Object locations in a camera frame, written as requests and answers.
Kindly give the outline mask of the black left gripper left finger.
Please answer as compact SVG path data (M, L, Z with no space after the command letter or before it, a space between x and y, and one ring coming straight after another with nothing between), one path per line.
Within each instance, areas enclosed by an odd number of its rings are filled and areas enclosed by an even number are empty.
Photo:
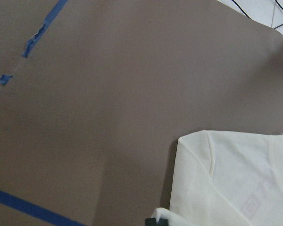
M156 218L145 219L145 226L157 226Z

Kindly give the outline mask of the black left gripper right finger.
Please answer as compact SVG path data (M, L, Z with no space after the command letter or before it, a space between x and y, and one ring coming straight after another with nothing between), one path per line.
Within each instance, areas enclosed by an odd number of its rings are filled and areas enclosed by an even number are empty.
M167 219L160 218L157 222L157 226L167 226Z

